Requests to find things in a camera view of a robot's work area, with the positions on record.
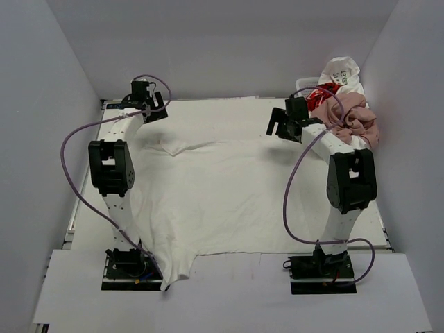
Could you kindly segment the white t shirt red print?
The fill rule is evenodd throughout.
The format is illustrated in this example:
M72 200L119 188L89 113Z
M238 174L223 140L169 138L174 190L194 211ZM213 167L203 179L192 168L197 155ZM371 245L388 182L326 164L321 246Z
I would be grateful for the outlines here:
M307 109L311 112L319 107L326 99L330 98L332 94L336 94L341 88L341 85L336 83L323 83L318 85L307 97Z

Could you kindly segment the pink t shirt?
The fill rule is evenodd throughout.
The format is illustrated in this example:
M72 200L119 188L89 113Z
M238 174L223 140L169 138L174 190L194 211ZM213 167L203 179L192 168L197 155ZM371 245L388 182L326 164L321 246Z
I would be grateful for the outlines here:
M350 146L376 148L380 137L377 117L366 107L365 96L349 92L337 94L336 97L343 105L345 117L331 132ZM307 107L311 117L320 119L328 128L338 123L342 116L341 106L333 96L321 102L307 99Z

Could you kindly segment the white t shirt black print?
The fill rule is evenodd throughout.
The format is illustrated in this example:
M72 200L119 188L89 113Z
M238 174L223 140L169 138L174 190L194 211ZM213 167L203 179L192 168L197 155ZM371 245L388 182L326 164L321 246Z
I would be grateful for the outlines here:
M131 194L143 245L167 288L199 255L306 253L325 227L327 164L277 138L146 144L135 151Z

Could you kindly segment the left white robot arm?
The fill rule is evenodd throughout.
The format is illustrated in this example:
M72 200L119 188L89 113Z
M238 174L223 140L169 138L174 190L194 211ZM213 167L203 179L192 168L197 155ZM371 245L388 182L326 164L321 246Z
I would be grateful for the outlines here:
M168 117L156 80L149 75L132 79L131 91L121 100L117 119L112 121L104 137L88 146L92 185L106 204L112 220L114 248L120 251L129 251L139 245L130 203L135 169L129 143L143 125Z

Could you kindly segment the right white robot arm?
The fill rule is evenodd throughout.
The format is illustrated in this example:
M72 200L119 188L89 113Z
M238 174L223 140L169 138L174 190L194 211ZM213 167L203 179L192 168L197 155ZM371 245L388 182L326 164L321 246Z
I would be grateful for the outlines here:
M321 238L305 241L289 234L303 244L320 246L326 255L339 255L348 249L356 220L377 196L373 153L343 142L333 133L335 127L336 124L326 126L320 119L311 118L304 98L290 97L285 100L285 108L272 109L266 129L267 135L298 142L305 148L290 180L309 152L328 165L326 194L331 208Z

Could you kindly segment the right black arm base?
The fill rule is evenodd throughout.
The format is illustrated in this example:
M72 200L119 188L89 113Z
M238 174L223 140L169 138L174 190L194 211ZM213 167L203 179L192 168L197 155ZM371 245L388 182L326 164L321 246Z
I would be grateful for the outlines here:
M311 255L288 257L282 264L289 272L292 295L356 294L355 274L349 256L341 264L315 265Z

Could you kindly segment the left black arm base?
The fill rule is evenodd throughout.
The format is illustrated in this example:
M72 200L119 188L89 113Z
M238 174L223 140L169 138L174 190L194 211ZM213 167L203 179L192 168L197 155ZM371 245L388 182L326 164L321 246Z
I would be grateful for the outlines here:
M140 250L108 249L105 253L102 291L160 291L160 272Z

